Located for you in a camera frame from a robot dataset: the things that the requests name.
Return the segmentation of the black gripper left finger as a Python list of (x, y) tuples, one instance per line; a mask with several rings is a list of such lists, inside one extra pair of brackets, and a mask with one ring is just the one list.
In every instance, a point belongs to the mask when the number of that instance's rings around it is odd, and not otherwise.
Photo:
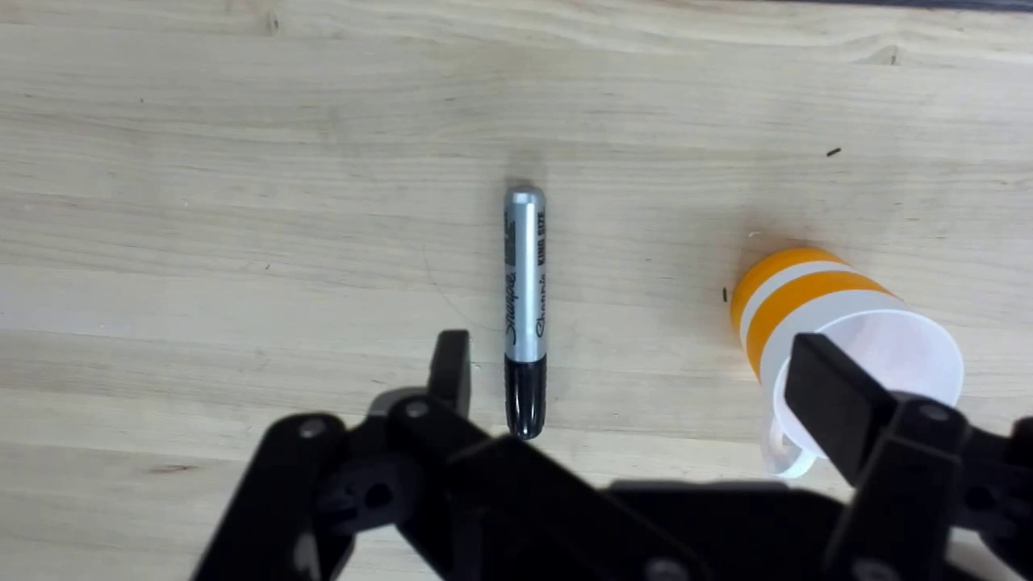
[(426, 496), (429, 470), (390, 405), (429, 397), (460, 416), (471, 401), (471, 335), (443, 330), (422, 388), (382, 393), (359, 426), (294, 412), (265, 430), (191, 581), (337, 581), (356, 538), (395, 526), (443, 577), (451, 575), (451, 515)]

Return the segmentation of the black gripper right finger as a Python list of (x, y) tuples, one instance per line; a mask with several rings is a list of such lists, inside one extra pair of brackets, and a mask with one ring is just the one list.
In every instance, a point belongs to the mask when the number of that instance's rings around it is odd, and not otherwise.
[(785, 401), (852, 485), (830, 581), (974, 581), (947, 558), (953, 529), (1033, 577), (1033, 416), (984, 433), (953, 402), (889, 391), (819, 333), (793, 337)]

